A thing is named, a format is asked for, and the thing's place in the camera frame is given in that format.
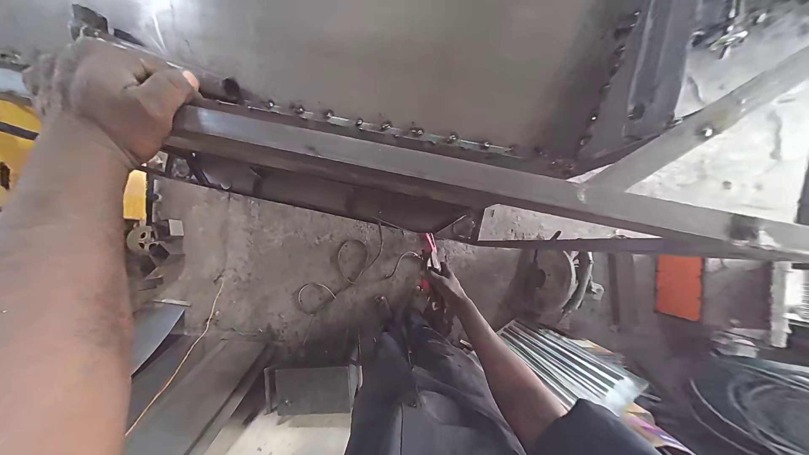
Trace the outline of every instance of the hand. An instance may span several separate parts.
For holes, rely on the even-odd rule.
[[[433,269],[427,270],[427,281],[430,285],[441,294],[444,301],[447,302],[449,308],[456,313],[464,309],[465,305],[471,304],[472,301],[467,297],[466,291],[461,287],[460,281],[455,277],[452,269],[446,262],[441,263],[441,273],[435,272]]]
[[[199,88],[189,71],[155,68],[86,37],[40,57],[23,81],[35,96],[43,134],[67,123],[57,130],[117,149],[117,158],[130,168],[157,153],[177,109]]]

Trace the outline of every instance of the electrical cable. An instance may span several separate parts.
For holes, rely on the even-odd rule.
[[[303,335],[303,344],[306,344],[306,340],[307,340],[307,338],[309,336],[309,329],[311,328],[311,324],[314,321],[315,316],[318,313],[320,313],[321,311],[325,310],[332,302],[336,301],[339,304],[340,303],[340,298],[338,296],[342,292],[345,292],[346,290],[348,290],[352,286],[358,284],[359,279],[376,263],[376,261],[379,259],[379,257],[382,256],[382,250],[383,250],[383,248],[385,246],[384,237],[382,236],[382,223],[386,223],[386,224],[390,224],[390,223],[388,223],[387,221],[384,221],[382,219],[376,219],[376,221],[377,221],[376,227],[377,227],[378,232],[379,232],[379,251],[377,252],[376,256],[374,256],[373,259],[368,261],[368,259],[371,257],[371,252],[370,252],[370,250],[368,248],[368,245],[366,245],[365,242],[363,242],[362,240],[359,240],[359,239],[348,239],[348,240],[344,241],[343,243],[341,243],[340,247],[337,249],[337,271],[340,272],[340,276],[348,283],[348,286],[342,288],[341,290],[333,291],[330,287],[326,286],[323,283],[309,282],[309,283],[306,283],[303,286],[301,286],[300,289],[298,289],[297,298],[295,299],[295,303],[298,305],[298,309],[301,311],[301,313],[308,314],[308,315],[312,316],[311,321],[309,321],[309,326],[307,326],[306,333]],[[394,228],[401,229],[400,227],[397,227],[395,225],[392,225],[392,226]],[[356,244],[356,245],[359,245],[362,248],[362,250],[365,253],[365,263],[366,263],[364,265],[364,267],[359,271],[359,273],[357,273],[357,276],[353,277],[353,278],[350,276],[349,273],[347,273],[343,269],[343,261],[342,261],[343,251],[350,244]],[[386,274],[383,279],[391,279],[391,278],[393,278],[393,275],[399,269],[399,264],[401,263],[401,260],[403,258],[405,258],[406,256],[413,256],[413,257],[417,257],[417,258],[421,259],[421,255],[419,253],[414,252],[414,251],[408,251],[407,253],[402,253],[399,256],[399,260],[396,261],[396,266],[393,268],[393,272],[391,272],[390,274]],[[306,305],[303,304],[303,300],[301,298],[301,295],[303,294],[303,290],[308,288],[308,287],[320,287],[320,288],[324,289],[331,296],[331,299],[324,300],[321,304],[317,305],[314,308],[307,307]]]
[[[193,351],[194,347],[197,345],[197,343],[200,342],[202,337],[204,337],[205,334],[208,333],[208,329],[210,328],[210,322],[214,318],[214,311],[216,310],[216,301],[219,300],[219,295],[222,294],[222,289],[224,287],[225,287],[225,280],[222,279],[222,284],[219,285],[219,291],[217,291],[216,296],[214,297],[214,302],[210,305],[210,315],[208,316],[208,320],[205,321],[205,329],[202,330],[202,333],[200,334],[200,336],[198,336],[197,339],[194,340],[193,343],[191,343],[191,347],[188,349],[188,351],[185,352],[185,356],[180,361],[180,364],[177,365],[177,368],[174,370],[172,375],[168,378],[168,381],[166,381],[166,384],[164,384],[163,387],[160,389],[160,391],[158,391],[157,394],[151,399],[151,401],[149,401],[149,404],[147,404],[146,407],[143,408],[141,413],[138,415],[138,418],[135,419],[135,421],[132,422],[132,425],[129,427],[129,429],[126,430],[126,433],[124,433],[124,438],[129,436],[129,434],[132,432],[132,430],[135,428],[135,426],[137,426],[138,423],[141,421],[141,419],[143,419],[143,416],[146,415],[146,412],[149,410],[149,408],[151,408],[152,405],[155,404],[157,399],[160,398],[160,395],[162,395],[163,392],[165,392],[166,389],[168,389],[168,386],[171,385],[174,378],[177,377],[177,373],[180,372],[180,368],[182,368],[183,364],[185,364],[185,361],[188,360],[188,356],[191,355],[191,351]]]

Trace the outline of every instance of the yellow machine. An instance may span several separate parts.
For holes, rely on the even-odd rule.
[[[0,100],[0,121],[24,130],[39,132],[40,119],[33,109]],[[34,142],[0,133],[0,207],[6,204]],[[146,219],[146,173],[132,171],[124,190],[124,218]]]

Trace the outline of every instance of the orange panel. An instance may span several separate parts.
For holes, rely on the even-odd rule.
[[[658,257],[657,310],[664,314],[699,321],[702,310],[702,257]]]

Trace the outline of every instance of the person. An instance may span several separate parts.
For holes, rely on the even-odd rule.
[[[23,80],[43,125],[0,212],[0,453],[121,453],[133,338],[121,195],[199,82],[89,38]],[[600,406],[566,411],[442,270],[428,278],[482,368],[400,315],[363,365],[346,453],[656,453]]]

